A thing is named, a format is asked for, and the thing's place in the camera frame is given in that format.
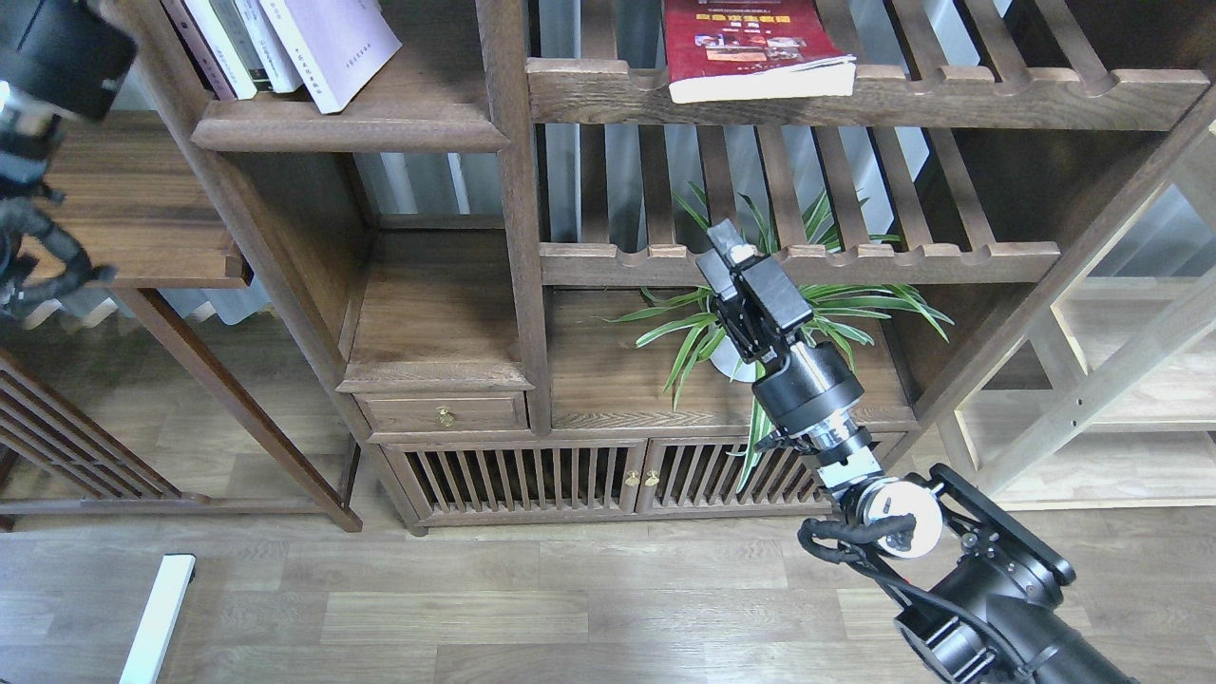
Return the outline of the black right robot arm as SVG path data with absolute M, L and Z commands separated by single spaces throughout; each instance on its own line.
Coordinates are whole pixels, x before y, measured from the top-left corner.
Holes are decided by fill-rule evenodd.
M 807 338 L 812 309 L 786 269 L 732 222 L 708 237 L 696 264 L 713 312 L 743 360 L 764 369 L 751 389 L 775 428 L 759 447 L 800 453 L 837 510 L 804 520 L 800 545 L 882 585 L 901 606 L 901 637 L 939 680 L 1128 682 L 1055 613 L 1073 565 L 946 465 L 886 475 L 851 416 L 863 386 L 835 347 Z

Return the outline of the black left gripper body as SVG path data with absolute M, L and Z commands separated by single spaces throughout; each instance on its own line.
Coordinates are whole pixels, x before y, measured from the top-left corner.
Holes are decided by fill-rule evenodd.
M 1 2 L 2 82 L 83 120 L 105 120 L 136 56 L 88 2 Z

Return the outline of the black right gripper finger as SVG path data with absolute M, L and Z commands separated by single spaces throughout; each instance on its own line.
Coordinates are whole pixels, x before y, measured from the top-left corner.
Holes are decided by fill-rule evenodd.
M 709 287 L 713 288 L 713 298 L 721 302 L 732 302 L 737 298 L 734 277 L 726 260 L 717 252 L 704 252 L 696 259 L 696 267 L 705 277 Z
M 724 260 L 727 269 L 743 269 L 756 260 L 756 247 L 743 239 L 734 222 L 724 219 L 706 231 L 713 250 Z

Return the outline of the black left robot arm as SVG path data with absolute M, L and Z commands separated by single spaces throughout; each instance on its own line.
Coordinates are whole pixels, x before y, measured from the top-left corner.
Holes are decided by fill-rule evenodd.
M 137 44 L 86 1 L 5 1 L 1 12 L 2 314 L 108 282 L 86 248 L 35 200 L 64 198 L 45 183 L 62 120 L 98 123 L 112 108 Z

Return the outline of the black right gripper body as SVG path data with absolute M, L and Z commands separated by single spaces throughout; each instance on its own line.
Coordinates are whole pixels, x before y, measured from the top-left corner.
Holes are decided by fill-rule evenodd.
M 751 392 L 773 428 L 759 449 L 865 449 L 865 428 L 850 415 L 863 386 L 835 347 L 807 340 L 814 312 L 786 269 L 758 256 L 731 271 L 737 298 L 714 298 L 713 312 L 743 360 L 764 368 Z

